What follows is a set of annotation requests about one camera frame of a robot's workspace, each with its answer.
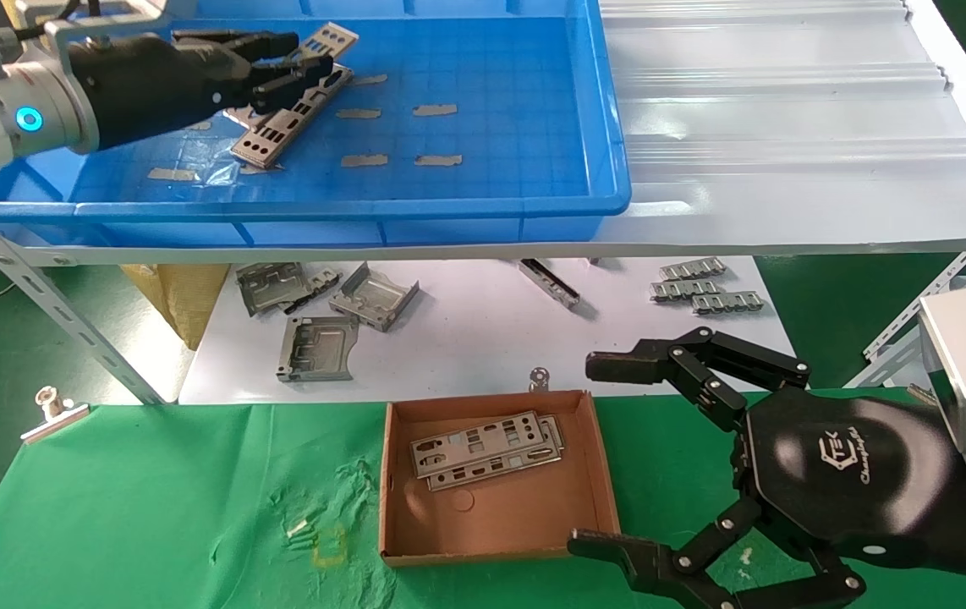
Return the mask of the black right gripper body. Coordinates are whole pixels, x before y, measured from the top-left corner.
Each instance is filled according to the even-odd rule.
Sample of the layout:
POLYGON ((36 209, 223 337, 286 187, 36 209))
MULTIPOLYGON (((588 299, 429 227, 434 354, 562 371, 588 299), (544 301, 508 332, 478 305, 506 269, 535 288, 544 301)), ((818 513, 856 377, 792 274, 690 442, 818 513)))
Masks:
POLYGON ((935 409, 784 388, 751 406, 739 439, 757 530, 792 558, 966 575, 966 462, 935 409))

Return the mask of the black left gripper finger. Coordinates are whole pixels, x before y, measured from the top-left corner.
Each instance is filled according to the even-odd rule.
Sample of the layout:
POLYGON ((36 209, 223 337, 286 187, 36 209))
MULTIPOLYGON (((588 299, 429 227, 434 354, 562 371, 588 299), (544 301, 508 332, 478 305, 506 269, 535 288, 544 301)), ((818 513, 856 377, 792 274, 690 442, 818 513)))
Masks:
POLYGON ((281 64, 251 67, 248 76, 248 105, 255 115, 267 115, 294 106, 306 90, 329 76, 335 59, 329 55, 296 58, 281 64))
POLYGON ((173 30, 174 42, 205 42, 219 45, 247 61, 287 57, 298 49, 296 32, 273 32, 269 30, 173 30))

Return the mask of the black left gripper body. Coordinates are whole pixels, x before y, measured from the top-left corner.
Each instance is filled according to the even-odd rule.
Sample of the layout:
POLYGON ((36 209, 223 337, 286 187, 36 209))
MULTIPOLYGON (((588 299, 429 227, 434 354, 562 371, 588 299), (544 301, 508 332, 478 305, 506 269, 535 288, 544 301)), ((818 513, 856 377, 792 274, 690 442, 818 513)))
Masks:
POLYGON ((252 34, 184 34, 70 46, 74 80, 96 123, 89 149, 115 149, 246 105, 254 42, 252 34))

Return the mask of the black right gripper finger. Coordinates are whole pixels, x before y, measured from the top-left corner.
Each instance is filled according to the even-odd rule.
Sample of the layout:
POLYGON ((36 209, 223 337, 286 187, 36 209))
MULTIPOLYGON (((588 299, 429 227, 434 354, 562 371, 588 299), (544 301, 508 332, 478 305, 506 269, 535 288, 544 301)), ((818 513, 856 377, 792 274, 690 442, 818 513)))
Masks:
POLYGON ((669 384, 720 431, 744 428, 749 402, 722 375, 766 391, 804 389, 810 366, 761 344, 697 327, 675 339, 640 339, 628 352, 590 352, 586 377, 614 384, 669 384))
POLYGON ((634 592, 665 597, 684 608, 846 608, 866 584, 824 545, 800 548, 813 570, 802 579, 730 592, 710 575, 723 552, 766 522, 764 505, 739 498, 679 550, 645 537, 572 529, 568 550, 575 557, 613 563, 634 592))

